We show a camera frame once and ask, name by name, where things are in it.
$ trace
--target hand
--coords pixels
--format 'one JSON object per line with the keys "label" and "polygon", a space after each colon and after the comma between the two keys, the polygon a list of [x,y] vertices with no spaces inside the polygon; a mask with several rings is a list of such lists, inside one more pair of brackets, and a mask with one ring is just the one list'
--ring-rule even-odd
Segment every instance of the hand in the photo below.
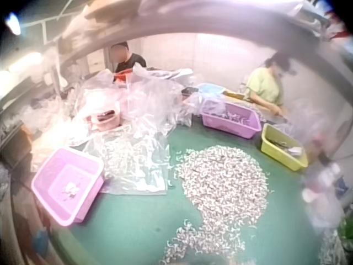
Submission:
{"label": "hand", "polygon": [[270,110],[274,115],[283,116],[282,109],[275,104],[272,104]]}

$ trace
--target yellow plastic basket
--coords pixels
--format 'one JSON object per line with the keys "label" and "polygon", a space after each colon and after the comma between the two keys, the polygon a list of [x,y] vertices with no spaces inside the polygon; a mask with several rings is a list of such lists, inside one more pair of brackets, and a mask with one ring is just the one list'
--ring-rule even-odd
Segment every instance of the yellow plastic basket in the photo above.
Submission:
{"label": "yellow plastic basket", "polygon": [[[300,142],[291,138],[290,136],[282,133],[280,130],[271,126],[270,124],[265,124],[263,133],[261,135],[263,143],[261,145],[261,151],[273,159],[281,162],[286,167],[290,168],[293,171],[297,171],[301,168],[306,168],[308,166],[308,159],[305,153],[304,147]],[[267,139],[274,139],[279,142],[286,142],[290,146],[300,146],[303,148],[303,153],[299,157],[293,157],[287,152],[281,150],[274,144],[270,143]]]}

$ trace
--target white wall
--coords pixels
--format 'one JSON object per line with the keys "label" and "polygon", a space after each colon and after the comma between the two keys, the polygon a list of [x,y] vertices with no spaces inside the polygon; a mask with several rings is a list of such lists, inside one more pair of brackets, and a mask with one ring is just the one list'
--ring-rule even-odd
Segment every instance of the white wall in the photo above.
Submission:
{"label": "white wall", "polygon": [[[129,41],[130,49],[142,55],[148,67],[164,70],[191,68],[206,82],[237,91],[240,83],[275,51],[249,41],[210,34],[163,34]],[[315,110],[334,122],[345,103],[323,78],[292,60],[295,76],[283,78],[285,106],[310,100]]]}

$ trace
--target person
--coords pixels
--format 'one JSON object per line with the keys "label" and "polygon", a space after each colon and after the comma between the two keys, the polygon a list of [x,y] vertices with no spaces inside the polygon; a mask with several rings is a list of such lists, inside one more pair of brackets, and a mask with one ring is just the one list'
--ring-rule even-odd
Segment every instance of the person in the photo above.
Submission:
{"label": "person", "polygon": [[269,109],[275,115],[284,115],[281,77],[290,70],[289,58],[275,53],[249,76],[244,99]]}
{"label": "person", "polygon": [[146,61],[141,55],[134,54],[129,50],[126,41],[123,43],[114,44],[111,47],[112,60],[117,62],[116,73],[123,70],[133,68],[135,63],[139,63],[142,67],[146,67]]}

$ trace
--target green table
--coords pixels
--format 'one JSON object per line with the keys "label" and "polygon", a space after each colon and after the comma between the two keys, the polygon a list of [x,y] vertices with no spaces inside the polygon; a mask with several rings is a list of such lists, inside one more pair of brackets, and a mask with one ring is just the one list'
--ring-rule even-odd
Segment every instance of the green table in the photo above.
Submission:
{"label": "green table", "polygon": [[[225,132],[205,128],[194,122],[192,128],[177,127],[169,137],[172,163],[177,151],[201,150],[213,145],[238,147],[259,161],[270,173],[269,205],[257,229],[243,229],[245,251],[236,261],[256,265],[318,264],[319,237],[304,211],[299,174],[293,173],[261,153],[256,140],[245,140]],[[77,264],[156,265],[163,257],[167,240],[189,219],[200,225],[202,218],[184,196],[181,180],[172,180],[167,195],[129,196],[100,194],[84,223],[69,231],[56,229],[54,239],[66,257]],[[221,257],[185,257],[188,264],[226,264]]]}

